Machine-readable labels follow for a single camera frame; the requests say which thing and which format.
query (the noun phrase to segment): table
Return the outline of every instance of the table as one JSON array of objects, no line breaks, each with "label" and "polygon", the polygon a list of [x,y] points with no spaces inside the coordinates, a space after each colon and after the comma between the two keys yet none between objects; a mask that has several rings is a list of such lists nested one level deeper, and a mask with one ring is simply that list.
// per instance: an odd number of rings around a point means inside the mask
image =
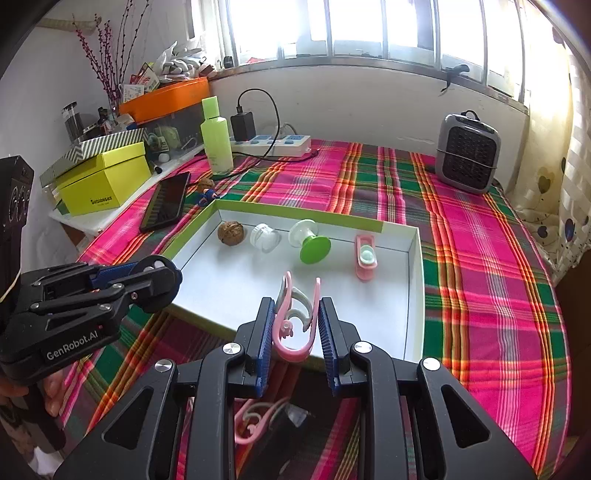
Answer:
[{"label": "table", "polygon": [[[570,361],[553,288],[533,240],[500,189],[484,196],[438,181],[434,158],[358,143],[315,141],[315,159],[262,163],[216,186],[224,198],[406,223],[420,229],[425,273],[424,354],[468,388],[540,475],[555,467],[566,435]],[[239,164],[250,164],[240,159]],[[195,181],[205,161],[192,164]],[[82,256],[114,264],[162,251],[199,214],[191,188],[185,215],[163,231],[140,234],[151,192],[143,194]],[[121,340],[67,374],[61,419],[71,448],[156,360],[199,358],[223,343],[172,314],[132,309]],[[322,398],[303,395],[317,388]],[[358,402],[335,400],[322,374],[277,363],[269,398],[292,394],[318,426],[288,467],[288,478],[355,477]],[[181,451],[181,465],[184,453]],[[238,449],[236,467],[248,461]]]}]

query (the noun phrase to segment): white wall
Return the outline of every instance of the white wall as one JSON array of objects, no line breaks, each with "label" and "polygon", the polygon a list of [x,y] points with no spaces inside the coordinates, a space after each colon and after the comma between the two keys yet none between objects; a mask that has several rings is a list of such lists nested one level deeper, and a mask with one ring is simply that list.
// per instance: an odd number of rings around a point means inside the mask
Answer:
[{"label": "white wall", "polygon": [[[137,19],[143,2],[135,3]],[[128,76],[144,60],[155,60],[174,40],[186,40],[183,0],[151,3],[129,62]],[[97,13],[103,20],[111,19],[116,34],[124,7],[125,0],[63,0],[47,16],[68,20],[74,14],[77,20],[92,20]],[[96,34],[89,41],[98,47]],[[78,102],[85,125],[97,120],[98,107],[108,106],[76,34],[33,29],[0,80],[0,158],[19,154],[35,170],[22,238],[24,270],[56,265],[77,256],[61,226],[47,216],[50,206],[41,197],[38,182],[39,175],[68,149],[70,142],[61,109],[73,101]]]},{"label": "white wall", "polygon": [[[353,66],[289,67],[243,73],[212,82],[220,112],[236,114],[238,95],[258,87],[273,95],[281,122],[299,134],[324,140],[362,142],[436,155],[441,122],[471,109],[496,128],[501,153],[495,177],[507,188],[519,158],[526,114],[473,90],[442,80],[393,70]],[[257,132],[272,134],[277,124],[271,102],[249,92],[241,105],[251,110]]]}]

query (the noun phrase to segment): blue gripper pad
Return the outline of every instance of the blue gripper pad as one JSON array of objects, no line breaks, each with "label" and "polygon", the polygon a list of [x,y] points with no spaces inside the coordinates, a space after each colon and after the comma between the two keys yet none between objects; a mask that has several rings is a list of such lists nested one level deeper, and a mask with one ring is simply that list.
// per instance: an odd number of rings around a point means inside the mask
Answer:
[{"label": "blue gripper pad", "polygon": [[118,278],[127,277],[137,262],[114,265],[113,267],[101,268],[92,279],[92,288],[107,288],[109,282]]},{"label": "blue gripper pad", "polygon": [[318,308],[318,330],[320,332],[320,343],[322,344],[326,378],[330,389],[333,391],[333,395],[337,396],[340,390],[339,358],[336,353],[328,315],[326,314],[326,307],[322,300],[320,301],[320,307]]},{"label": "blue gripper pad", "polygon": [[275,302],[269,302],[265,328],[262,332],[261,348],[256,358],[256,396],[261,398],[269,379],[269,366],[271,365],[271,351],[273,349],[273,320],[275,319]]}]

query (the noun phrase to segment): robot hand device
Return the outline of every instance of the robot hand device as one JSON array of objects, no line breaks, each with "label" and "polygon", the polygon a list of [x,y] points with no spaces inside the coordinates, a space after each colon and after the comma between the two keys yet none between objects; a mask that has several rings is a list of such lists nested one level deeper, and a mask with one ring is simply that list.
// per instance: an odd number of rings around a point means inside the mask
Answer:
[{"label": "robot hand device", "polygon": [[[33,173],[20,157],[7,160],[12,177],[0,171],[0,181],[12,182],[17,205],[5,219],[2,239],[0,280],[8,293],[0,303],[0,366],[14,382],[33,385],[116,340],[132,303],[146,312],[168,305],[181,274],[169,260],[151,256],[116,267],[72,264],[20,275],[20,258],[12,256],[20,251],[27,202],[18,210],[18,199],[20,188],[28,198]],[[186,479],[234,479],[234,399],[264,393],[274,320],[275,302],[263,298],[256,320],[241,325],[233,342],[201,360],[176,365],[162,359],[150,366],[54,478],[173,480],[187,403],[194,397]],[[319,301],[317,326],[333,395],[362,400],[358,478],[408,479],[410,437],[420,480],[536,479],[511,440],[438,360],[391,358],[362,341],[353,324],[340,321],[329,297]],[[44,411],[41,393],[32,392],[41,404],[30,401],[30,410]]]},{"label": "robot hand device", "polygon": [[37,382],[117,340],[136,304],[157,312],[178,292],[181,272],[159,255],[114,267],[74,263],[20,271],[21,231],[27,222],[33,170],[21,157],[0,160],[0,374],[29,386],[15,401],[29,425],[59,450],[65,435],[44,408]]}]

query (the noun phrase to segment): walnut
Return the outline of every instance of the walnut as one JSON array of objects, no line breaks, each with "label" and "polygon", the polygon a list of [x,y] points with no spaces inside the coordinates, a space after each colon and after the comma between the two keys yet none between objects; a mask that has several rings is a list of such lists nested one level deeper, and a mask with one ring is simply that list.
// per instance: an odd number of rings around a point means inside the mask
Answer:
[{"label": "walnut", "polygon": [[223,222],[217,227],[217,237],[223,244],[233,247],[244,240],[244,227],[238,222]]},{"label": "walnut", "polygon": [[212,179],[201,179],[197,182],[197,192],[204,193],[205,190],[209,190],[215,187]]}]

